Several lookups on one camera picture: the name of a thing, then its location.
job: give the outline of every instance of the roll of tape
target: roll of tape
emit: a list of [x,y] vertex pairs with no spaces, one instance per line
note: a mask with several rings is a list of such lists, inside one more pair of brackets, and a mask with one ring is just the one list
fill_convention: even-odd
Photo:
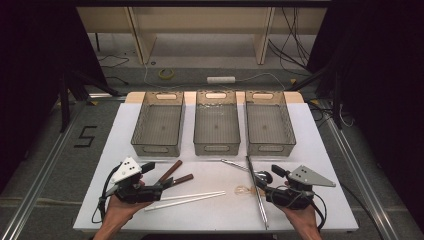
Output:
[[162,80],[170,80],[171,78],[174,77],[174,70],[172,70],[172,69],[162,69],[162,70],[159,71],[159,77]]

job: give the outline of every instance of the white table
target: white table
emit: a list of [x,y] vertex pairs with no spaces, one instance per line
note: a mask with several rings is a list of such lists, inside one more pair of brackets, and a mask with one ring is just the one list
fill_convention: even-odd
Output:
[[[276,233],[293,230],[293,227],[272,203],[263,198],[269,228],[265,229],[257,198],[251,194],[237,195],[234,190],[239,185],[252,186],[252,180],[247,172],[220,162],[225,158],[247,166],[244,107],[238,104],[241,144],[237,156],[196,156],[193,145],[195,105],[186,103],[185,120],[181,145],[181,155],[178,158],[147,158],[138,157],[130,144],[141,104],[121,104],[114,121],[103,154],[100,158],[91,185],[87,190],[84,202],[74,224],[74,229],[96,231],[100,224],[93,224],[91,218],[96,209],[98,198],[109,172],[132,156],[140,164],[155,161],[156,168],[144,174],[146,185],[154,184],[176,160],[183,164],[172,175],[175,178],[189,173],[194,179],[164,191],[162,197],[196,194],[203,192],[226,191],[219,197],[186,203],[153,211],[139,211],[122,230],[140,231],[142,233]],[[289,157],[252,157],[255,170],[265,170],[271,173],[271,165],[293,171],[300,165],[305,165],[317,173],[335,182],[335,188],[314,187],[327,205],[327,221],[323,230],[355,231],[358,225],[340,187],[322,139],[318,133],[307,104],[288,104],[297,144]],[[283,185],[285,179],[274,173],[273,187]],[[167,202],[156,202],[161,205]],[[324,211],[323,204],[315,198],[317,206]]]

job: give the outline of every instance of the human hand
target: human hand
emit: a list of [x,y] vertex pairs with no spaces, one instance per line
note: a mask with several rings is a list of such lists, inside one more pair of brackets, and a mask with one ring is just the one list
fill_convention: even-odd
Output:
[[112,239],[136,212],[150,204],[152,204],[152,202],[129,204],[122,202],[118,197],[112,195],[107,206],[102,226],[94,236],[94,240]]
[[317,228],[315,209],[312,205],[301,210],[292,210],[281,206],[278,206],[278,208],[286,214],[287,219],[303,240],[321,239]]

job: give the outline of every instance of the brown handle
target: brown handle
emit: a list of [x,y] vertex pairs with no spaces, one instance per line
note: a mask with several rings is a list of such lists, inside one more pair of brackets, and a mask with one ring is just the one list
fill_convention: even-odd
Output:
[[193,178],[194,178],[193,174],[190,173],[189,175],[186,175],[184,177],[180,177],[178,179],[175,179],[174,180],[174,184],[172,184],[172,186],[175,186],[175,185],[178,185],[180,183],[186,182],[186,181],[191,180]]
[[183,162],[178,160],[161,178],[159,178],[158,183],[163,183],[166,179],[168,179],[169,176],[171,176],[171,174],[181,166],[181,164],[183,164]]

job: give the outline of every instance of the transparent gray storage bin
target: transparent gray storage bin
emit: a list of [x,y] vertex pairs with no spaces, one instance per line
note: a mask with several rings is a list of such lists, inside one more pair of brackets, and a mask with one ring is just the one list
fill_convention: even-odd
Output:
[[198,91],[194,127],[196,155],[237,155],[240,129],[235,91]]
[[296,138],[282,91],[246,91],[246,140],[251,156],[289,156]]
[[146,92],[131,139],[137,155],[180,156],[184,112],[184,92]]

